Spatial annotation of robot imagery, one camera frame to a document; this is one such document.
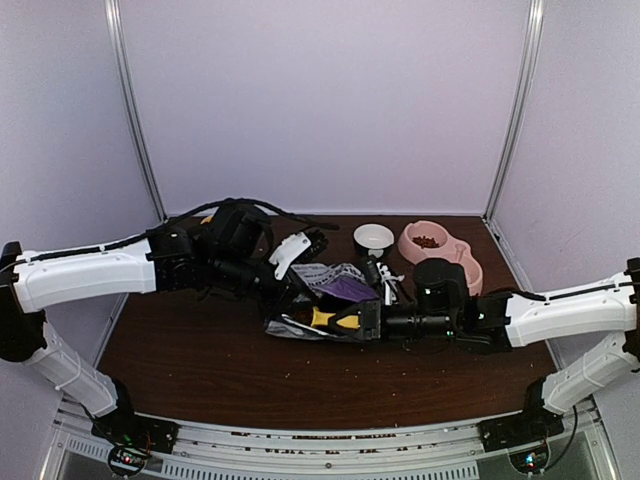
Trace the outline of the yellow plastic scoop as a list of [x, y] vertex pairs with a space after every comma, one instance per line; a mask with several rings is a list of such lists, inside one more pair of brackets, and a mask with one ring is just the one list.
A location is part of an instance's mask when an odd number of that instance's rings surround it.
[[360, 320], [358, 315], [340, 316], [337, 313], [323, 312], [317, 307], [314, 307], [312, 310], [311, 326], [313, 328], [355, 332], [360, 328]]

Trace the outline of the purple pet food bag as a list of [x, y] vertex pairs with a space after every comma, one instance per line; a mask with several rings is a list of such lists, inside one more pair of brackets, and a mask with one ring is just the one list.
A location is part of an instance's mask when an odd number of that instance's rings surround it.
[[288, 311], [268, 318], [265, 333], [305, 341], [356, 342], [349, 334], [329, 327], [328, 318], [359, 302], [380, 299], [374, 288], [366, 284], [364, 275], [350, 263], [295, 264], [289, 272], [299, 277], [309, 293], [300, 294]]

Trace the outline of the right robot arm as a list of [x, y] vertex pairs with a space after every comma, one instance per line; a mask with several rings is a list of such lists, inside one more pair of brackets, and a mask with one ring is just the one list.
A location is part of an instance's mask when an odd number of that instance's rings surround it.
[[519, 440], [535, 440], [551, 418], [568, 412], [628, 372], [639, 370], [639, 261], [608, 279], [536, 294], [502, 291], [473, 296], [463, 268], [430, 258], [413, 269], [416, 301], [384, 306], [370, 300], [337, 313], [313, 311], [311, 324], [356, 341], [445, 336], [463, 349], [491, 354], [582, 333], [605, 338], [568, 367], [531, 384], [513, 419]]

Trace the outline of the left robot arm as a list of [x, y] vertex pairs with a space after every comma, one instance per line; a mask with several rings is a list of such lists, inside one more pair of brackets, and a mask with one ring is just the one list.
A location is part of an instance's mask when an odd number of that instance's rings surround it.
[[25, 252], [8, 243], [1, 255], [1, 357], [31, 366], [75, 398], [95, 424], [133, 444], [144, 424], [126, 387], [70, 348], [48, 325], [46, 308], [187, 289], [254, 299], [270, 311], [287, 308], [306, 289], [290, 267], [322, 238], [307, 230], [274, 244], [269, 216], [240, 202], [197, 225], [174, 220], [112, 244]]

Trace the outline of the pink double pet feeder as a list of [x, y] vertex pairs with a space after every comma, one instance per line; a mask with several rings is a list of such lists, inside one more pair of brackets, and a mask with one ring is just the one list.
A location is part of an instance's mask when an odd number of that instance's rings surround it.
[[479, 296], [484, 286], [484, 272], [472, 254], [471, 246], [442, 225], [420, 220], [407, 224], [397, 242], [401, 256], [413, 265], [427, 258], [442, 258], [460, 264], [472, 296]]

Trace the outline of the black and white ceramic bowl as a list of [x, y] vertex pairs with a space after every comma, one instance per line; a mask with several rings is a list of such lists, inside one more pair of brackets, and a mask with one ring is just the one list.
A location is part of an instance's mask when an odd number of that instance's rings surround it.
[[353, 232], [353, 244], [360, 256], [384, 258], [395, 243], [393, 232], [384, 225], [368, 223], [358, 226]]

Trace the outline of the right circuit board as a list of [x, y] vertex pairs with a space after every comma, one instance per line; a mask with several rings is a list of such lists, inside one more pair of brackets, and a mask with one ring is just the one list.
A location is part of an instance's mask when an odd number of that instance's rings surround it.
[[524, 475], [535, 475], [545, 470], [550, 461], [550, 448], [546, 443], [522, 446], [508, 452], [513, 469]]

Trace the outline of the circuit board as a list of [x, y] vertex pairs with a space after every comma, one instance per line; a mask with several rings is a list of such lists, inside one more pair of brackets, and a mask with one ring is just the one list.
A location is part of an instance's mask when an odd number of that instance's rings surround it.
[[545, 470], [550, 461], [550, 448], [546, 443], [522, 446], [508, 452], [513, 469], [524, 475], [535, 475]]
[[136, 475], [146, 467], [149, 458], [150, 455], [146, 452], [114, 446], [107, 456], [107, 465], [117, 475]]

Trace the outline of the left circuit board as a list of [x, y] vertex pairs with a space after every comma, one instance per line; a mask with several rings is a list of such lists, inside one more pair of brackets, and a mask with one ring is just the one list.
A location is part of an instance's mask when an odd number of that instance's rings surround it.
[[117, 475], [136, 475], [146, 467], [149, 458], [150, 455], [146, 452], [114, 446], [107, 456], [107, 465]]

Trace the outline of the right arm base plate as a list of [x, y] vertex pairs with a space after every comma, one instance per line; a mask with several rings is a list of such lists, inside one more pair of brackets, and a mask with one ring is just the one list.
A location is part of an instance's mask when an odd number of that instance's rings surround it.
[[562, 417], [544, 409], [522, 411], [477, 424], [485, 452], [511, 449], [562, 434]]

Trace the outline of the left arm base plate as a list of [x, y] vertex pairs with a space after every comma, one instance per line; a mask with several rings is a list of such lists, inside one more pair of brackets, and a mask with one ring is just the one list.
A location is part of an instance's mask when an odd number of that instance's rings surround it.
[[179, 425], [134, 414], [124, 420], [109, 414], [103, 417], [90, 416], [91, 433], [107, 440], [112, 445], [134, 448], [142, 453], [158, 452], [170, 454], [176, 443]]

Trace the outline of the front aluminium rail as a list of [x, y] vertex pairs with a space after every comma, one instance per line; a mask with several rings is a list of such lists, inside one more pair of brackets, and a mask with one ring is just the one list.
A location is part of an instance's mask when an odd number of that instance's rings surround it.
[[526, 479], [508, 452], [546, 443], [544, 479], [618, 479], [619, 468], [591, 400], [564, 432], [485, 452], [479, 420], [364, 430], [274, 430], [178, 420], [170, 454], [153, 452], [141, 479]]

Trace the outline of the left aluminium corner post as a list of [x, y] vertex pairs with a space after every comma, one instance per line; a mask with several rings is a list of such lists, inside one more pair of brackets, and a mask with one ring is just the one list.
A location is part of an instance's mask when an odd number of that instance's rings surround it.
[[124, 110], [133, 143], [135, 158], [139, 165], [143, 184], [151, 202], [154, 215], [159, 222], [164, 222], [167, 218], [167, 214], [151, 163], [141, 116], [137, 105], [122, 23], [121, 5], [118, 0], [106, 0], [104, 2], [104, 7], [107, 29], [115, 57], [120, 90], [124, 102]]

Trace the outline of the aluminium corner post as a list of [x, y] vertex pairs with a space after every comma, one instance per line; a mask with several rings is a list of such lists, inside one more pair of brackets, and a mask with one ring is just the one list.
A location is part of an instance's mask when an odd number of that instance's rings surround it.
[[528, 20], [513, 104], [498, 167], [483, 214], [483, 219], [488, 224], [490, 224], [496, 216], [499, 202], [506, 186], [511, 163], [515, 155], [517, 141], [538, 62], [544, 28], [545, 10], [545, 1], [531, 0], [529, 2]]
[[121, 5], [118, 0], [106, 0], [104, 2], [104, 7], [107, 29], [115, 57], [120, 90], [124, 102], [124, 110], [133, 143], [135, 158], [139, 165], [143, 184], [151, 202], [154, 215], [159, 222], [164, 222], [167, 218], [167, 214], [151, 163], [141, 116], [137, 105], [122, 23]]

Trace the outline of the right aluminium corner post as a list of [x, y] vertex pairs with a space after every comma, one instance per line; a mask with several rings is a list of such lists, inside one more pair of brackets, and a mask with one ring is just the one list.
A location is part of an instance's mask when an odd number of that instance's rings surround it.
[[496, 216], [499, 202], [506, 186], [511, 163], [515, 155], [517, 141], [538, 62], [544, 28], [545, 10], [545, 1], [531, 0], [529, 2], [528, 20], [513, 104], [498, 167], [483, 214], [483, 219], [488, 224], [490, 224]]

